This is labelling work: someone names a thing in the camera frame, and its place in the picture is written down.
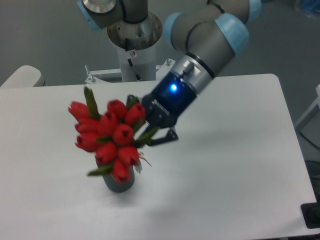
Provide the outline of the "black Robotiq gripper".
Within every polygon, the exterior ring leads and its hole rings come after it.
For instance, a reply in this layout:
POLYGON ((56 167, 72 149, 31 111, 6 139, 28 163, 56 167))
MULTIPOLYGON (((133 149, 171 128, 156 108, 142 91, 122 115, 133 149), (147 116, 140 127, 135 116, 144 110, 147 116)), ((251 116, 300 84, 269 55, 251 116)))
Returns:
POLYGON ((173 127, 178 117, 197 98, 194 90, 183 79, 169 72, 158 85, 144 97, 129 94, 126 109, 130 110, 137 103, 145 108, 146 122, 134 124, 135 147, 155 147, 175 142, 179 139, 173 127))

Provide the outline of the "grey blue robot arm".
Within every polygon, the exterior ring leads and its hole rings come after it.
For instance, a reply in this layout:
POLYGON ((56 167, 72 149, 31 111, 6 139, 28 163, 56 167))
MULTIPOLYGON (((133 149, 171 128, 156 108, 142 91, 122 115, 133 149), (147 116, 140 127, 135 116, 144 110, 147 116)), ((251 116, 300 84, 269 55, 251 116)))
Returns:
POLYGON ((176 141, 179 116, 249 41, 246 24, 262 8, 259 0, 209 0, 194 13, 173 13, 165 22, 145 0, 80 0, 77 6, 94 31, 107 30, 117 49, 124 82, 154 80, 155 45, 160 38, 183 57, 170 66, 158 85, 139 100, 146 130, 137 147, 176 141))

